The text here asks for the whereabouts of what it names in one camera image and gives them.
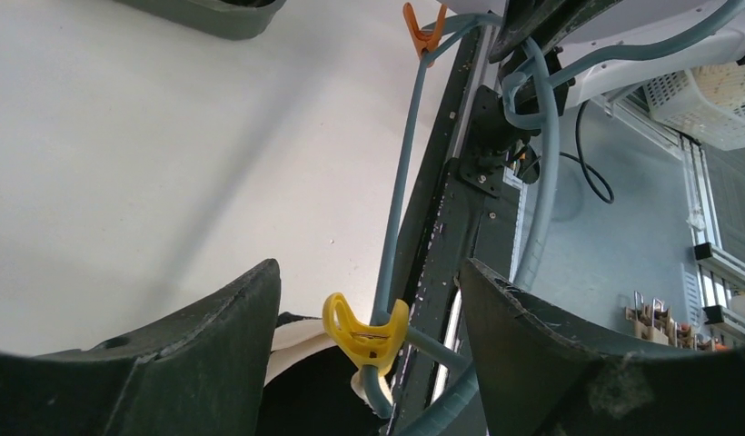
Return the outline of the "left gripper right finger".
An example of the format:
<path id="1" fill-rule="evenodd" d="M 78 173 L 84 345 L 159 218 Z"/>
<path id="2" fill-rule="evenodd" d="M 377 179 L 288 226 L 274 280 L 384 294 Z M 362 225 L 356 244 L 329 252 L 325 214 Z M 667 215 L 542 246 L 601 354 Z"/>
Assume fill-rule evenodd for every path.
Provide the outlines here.
<path id="1" fill-rule="evenodd" d="M 484 263 L 460 271 L 492 435 L 745 435 L 745 347 L 697 352 L 604 328 Z"/>

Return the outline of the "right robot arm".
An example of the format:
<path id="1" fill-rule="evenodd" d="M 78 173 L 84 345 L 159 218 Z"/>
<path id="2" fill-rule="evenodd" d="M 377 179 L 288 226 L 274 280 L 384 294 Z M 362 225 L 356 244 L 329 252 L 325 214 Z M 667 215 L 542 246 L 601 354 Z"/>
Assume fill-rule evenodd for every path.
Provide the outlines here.
<path id="1" fill-rule="evenodd" d="M 491 13 L 500 76 L 527 38 L 541 48 L 564 112 L 657 76 L 745 61 L 745 1 L 449 1 L 463 15 Z"/>

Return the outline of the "black underwear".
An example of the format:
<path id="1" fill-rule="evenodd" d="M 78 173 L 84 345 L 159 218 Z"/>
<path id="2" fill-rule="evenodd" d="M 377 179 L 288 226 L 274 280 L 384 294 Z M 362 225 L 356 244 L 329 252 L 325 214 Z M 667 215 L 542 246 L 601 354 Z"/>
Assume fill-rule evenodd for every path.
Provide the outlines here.
<path id="1" fill-rule="evenodd" d="M 319 318 L 278 315 L 257 435 L 376 435 L 385 424 L 357 395 L 357 368 Z"/>

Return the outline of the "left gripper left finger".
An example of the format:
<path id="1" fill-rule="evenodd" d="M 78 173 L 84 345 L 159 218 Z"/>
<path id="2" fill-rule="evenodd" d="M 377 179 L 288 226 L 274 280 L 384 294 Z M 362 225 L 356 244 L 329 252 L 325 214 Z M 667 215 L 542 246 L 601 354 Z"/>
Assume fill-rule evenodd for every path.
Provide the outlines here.
<path id="1" fill-rule="evenodd" d="M 267 259 L 90 350 L 0 352 L 0 435 L 252 435 L 280 297 Z"/>

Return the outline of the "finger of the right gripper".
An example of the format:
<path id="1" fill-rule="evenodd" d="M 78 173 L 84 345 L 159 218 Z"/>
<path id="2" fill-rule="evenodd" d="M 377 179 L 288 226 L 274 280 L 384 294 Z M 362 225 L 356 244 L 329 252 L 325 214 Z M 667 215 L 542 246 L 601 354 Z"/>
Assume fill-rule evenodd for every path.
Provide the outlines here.
<path id="1" fill-rule="evenodd" d="M 547 54 L 562 39 L 617 5 L 620 0 L 510 1 L 489 63 L 504 61 L 532 38 Z"/>

